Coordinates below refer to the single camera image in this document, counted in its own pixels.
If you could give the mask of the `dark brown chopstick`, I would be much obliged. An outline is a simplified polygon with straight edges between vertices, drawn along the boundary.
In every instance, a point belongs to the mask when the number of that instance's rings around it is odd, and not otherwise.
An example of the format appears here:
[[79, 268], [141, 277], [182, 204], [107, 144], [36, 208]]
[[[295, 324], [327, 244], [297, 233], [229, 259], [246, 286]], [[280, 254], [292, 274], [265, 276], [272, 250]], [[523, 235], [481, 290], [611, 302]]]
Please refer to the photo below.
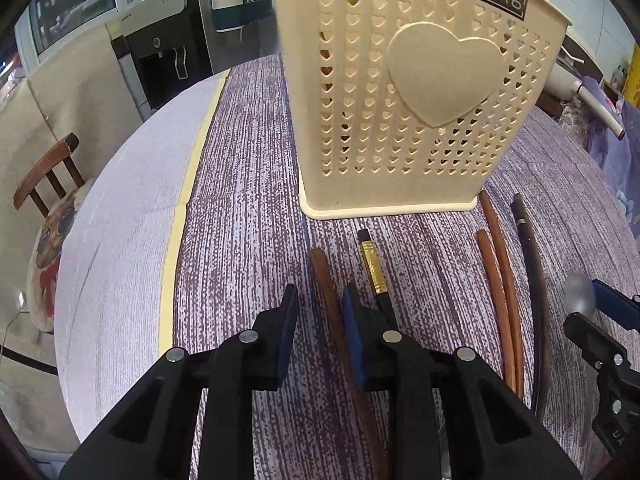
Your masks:
[[340, 300], [338, 300], [336, 287], [331, 278], [328, 258], [326, 258], [326, 254], [321, 248], [314, 247], [310, 250], [310, 260], [312, 268], [314, 269], [314, 277], [319, 287], [320, 296], [326, 307], [330, 334], [336, 347], [338, 359], [342, 364], [349, 395], [352, 398], [352, 402], [354, 402], [363, 439], [364, 442], [366, 442], [366, 448], [371, 457], [374, 468], [374, 478], [386, 479], [388, 477], [386, 452], [378, 435], [378, 427], [374, 420], [370, 401], [366, 394], [357, 386], [354, 373], [352, 372], [342, 308]]

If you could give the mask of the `cream plastic utensil holder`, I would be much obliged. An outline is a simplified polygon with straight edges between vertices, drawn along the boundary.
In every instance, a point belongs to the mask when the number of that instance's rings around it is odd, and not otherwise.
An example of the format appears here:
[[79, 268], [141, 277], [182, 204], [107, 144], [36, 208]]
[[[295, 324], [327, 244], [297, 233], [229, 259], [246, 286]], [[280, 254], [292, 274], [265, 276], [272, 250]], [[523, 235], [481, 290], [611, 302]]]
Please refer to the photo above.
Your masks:
[[570, 22], [548, 0], [274, 0], [314, 219], [472, 209]]

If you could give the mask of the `black chopstick gold band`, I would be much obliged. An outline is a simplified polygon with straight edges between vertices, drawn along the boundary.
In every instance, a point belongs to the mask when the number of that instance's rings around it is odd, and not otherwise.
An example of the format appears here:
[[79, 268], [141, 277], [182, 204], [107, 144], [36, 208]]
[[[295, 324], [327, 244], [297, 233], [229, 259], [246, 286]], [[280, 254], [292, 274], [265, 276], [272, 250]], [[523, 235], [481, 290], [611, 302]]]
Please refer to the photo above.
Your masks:
[[388, 292], [385, 274], [380, 256], [378, 255], [378, 248], [376, 248], [375, 242], [372, 240], [367, 229], [359, 230], [357, 237], [376, 306], [378, 310], [383, 313], [388, 326], [390, 326], [392, 330], [398, 330], [397, 318], [393, 309], [392, 300], [390, 300], [390, 293]]

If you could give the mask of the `brown wooden chopstick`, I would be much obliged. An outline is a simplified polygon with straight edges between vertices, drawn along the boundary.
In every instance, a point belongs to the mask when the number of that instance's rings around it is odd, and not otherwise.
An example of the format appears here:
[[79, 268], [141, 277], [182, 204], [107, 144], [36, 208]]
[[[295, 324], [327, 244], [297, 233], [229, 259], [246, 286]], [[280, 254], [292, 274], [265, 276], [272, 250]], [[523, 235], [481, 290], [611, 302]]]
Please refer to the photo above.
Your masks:
[[492, 252], [488, 233], [485, 230], [477, 231], [476, 241], [478, 248], [480, 248], [480, 255], [482, 256], [490, 296], [495, 309], [503, 362], [503, 379], [506, 385], [515, 392], [516, 363], [511, 337], [510, 318], [508, 307], [506, 306], [506, 295], [503, 291], [497, 261]]
[[506, 306], [508, 307], [508, 313], [510, 318], [511, 337], [514, 349], [515, 363], [516, 363], [516, 391], [514, 392], [518, 398], [524, 400], [524, 347], [521, 330], [521, 317], [518, 312], [518, 297], [516, 296], [516, 289], [514, 285], [513, 273], [506, 252], [506, 243], [504, 242], [503, 235], [499, 226], [498, 217], [495, 212], [494, 206], [492, 206], [489, 195], [485, 190], [481, 190], [478, 194], [478, 200], [482, 205], [485, 219], [488, 224], [490, 234], [489, 239], [491, 241], [492, 252], [497, 261], [497, 266], [502, 281], [502, 287], [504, 294], [506, 295]]

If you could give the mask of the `water dispenser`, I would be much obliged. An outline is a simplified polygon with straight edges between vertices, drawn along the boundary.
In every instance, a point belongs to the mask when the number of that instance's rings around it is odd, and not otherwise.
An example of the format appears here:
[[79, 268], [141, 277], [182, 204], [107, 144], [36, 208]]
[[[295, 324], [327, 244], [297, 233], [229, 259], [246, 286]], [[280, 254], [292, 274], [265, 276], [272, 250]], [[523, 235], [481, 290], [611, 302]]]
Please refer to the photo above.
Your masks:
[[272, 0], [220, 11], [212, 0], [140, 0], [120, 17], [112, 47], [130, 56], [143, 101], [158, 110], [203, 79], [270, 55], [276, 43]]

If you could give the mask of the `cream frying pan with lid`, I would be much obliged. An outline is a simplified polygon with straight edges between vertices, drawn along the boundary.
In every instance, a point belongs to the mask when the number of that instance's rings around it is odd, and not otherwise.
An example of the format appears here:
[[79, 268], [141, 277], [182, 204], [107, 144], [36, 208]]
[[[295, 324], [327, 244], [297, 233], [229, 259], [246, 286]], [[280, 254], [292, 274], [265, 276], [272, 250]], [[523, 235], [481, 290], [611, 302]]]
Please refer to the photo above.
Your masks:
[[626, 132], [613, 113], [589, 91], [578, 73], [576, 65], [584, 64], [583, 58], [570, 54], [566, 47], [561, 46], [556, 56], [552, 70], [544, 83], [544, 91], [560, 101], [580, 99], [588, 108], [600, 118], [602, 122], [615, 134], [618, 140], [623, 140]]

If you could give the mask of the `purple striped tablecloth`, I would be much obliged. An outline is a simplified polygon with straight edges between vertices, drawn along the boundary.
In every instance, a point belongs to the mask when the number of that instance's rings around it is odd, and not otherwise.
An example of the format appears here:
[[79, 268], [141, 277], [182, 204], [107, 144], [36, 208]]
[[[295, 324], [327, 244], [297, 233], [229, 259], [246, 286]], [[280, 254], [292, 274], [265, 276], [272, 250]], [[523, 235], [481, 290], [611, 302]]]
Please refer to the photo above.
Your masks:
[[[177, 264], [174, 339], [191, 352], [215, 348], [299, 294], [288, 377], [254, 397], [254, 471], [259, 479], [369, 479], [373, 474], [309, 252], [322, 249], [334, 285], [371, 289], [357, 244], [368, 230], [380, 254], [400, 329], [430, 349], [466, 344], [502, 367], [494, 305], [475, 235], [483, 211], [314, 221], [299, 206], [295, 143], [278, 56], [236, 66], [206, 138]], [[573, 273], [625, 295], [639, 289], [639, 256], [622, 207], [589, 155], [540, 110], [528, 115], [487, 183], [512, 266], [523, 339], [532, 308], [511, 211], [523, 197], [548, 287], [551, 374], [544, 426], [585, 478], [605, 450], [591, 423], [596, 374], [563, 333], [563, 284]]]

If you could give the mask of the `purple floral cloth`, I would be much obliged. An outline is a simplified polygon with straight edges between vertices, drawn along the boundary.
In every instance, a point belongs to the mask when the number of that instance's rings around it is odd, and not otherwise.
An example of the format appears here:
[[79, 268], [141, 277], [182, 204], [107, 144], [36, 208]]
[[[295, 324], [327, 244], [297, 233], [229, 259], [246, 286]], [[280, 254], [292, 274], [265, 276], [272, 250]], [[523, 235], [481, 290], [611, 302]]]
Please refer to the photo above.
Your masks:
[[589, 76], [584, 78], [584, 87], [623, 126], [623, 139], [579, 98], [564, 107], [559, 124], [601, 169], [639, 245], [639, 109], [623, 96], [611, 101], [600, 84]]

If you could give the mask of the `small steel spoon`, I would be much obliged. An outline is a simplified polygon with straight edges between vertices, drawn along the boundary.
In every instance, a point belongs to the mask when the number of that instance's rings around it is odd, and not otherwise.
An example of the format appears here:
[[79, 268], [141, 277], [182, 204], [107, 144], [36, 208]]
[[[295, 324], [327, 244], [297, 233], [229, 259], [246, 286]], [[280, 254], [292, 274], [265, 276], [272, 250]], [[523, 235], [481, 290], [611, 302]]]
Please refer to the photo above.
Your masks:
[[587, 275], [571, 273], [563, 286], [564, 309], [566, 314], [580, 313], [585, 318], [593, 318], [596, 314], [596, 294], [593, 284]]

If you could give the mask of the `black chopstick silver band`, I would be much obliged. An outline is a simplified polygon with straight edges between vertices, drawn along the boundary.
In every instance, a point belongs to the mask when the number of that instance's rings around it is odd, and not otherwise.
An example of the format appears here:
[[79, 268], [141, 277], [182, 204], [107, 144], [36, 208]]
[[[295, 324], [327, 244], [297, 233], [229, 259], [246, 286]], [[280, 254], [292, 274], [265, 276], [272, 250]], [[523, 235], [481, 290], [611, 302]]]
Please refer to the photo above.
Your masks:
[[518, 239], [524, 258], [528, 281], [529, 300], [532, 307], [534, 329], [534, 382], [532, 411], [542, 422], [546, 412], [550, 382], [550, 320], [549, 298], [546, 277], [542, 268], [540, 252], [533, 223], [521, 193], [513, 196], [511, 203], [513, 218], [518, 229]]

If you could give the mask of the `wooden chair with cushion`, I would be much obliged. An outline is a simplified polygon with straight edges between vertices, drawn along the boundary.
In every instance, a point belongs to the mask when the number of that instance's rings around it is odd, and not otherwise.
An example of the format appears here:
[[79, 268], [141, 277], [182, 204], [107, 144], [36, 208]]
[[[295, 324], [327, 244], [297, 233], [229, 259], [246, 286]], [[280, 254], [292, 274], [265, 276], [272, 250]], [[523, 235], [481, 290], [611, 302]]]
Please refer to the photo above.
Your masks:
[[54, 302], [63, 244], [94, 183], [93, 178], [81, 175], [73, 161], [78, 146], [75, 133], [56, 142], [29, 170], [13, 195], [16, 210], [31, 200], [43, 216], [29, 259], [25, 287], [30, 318], [43, 333], [54, 331]]

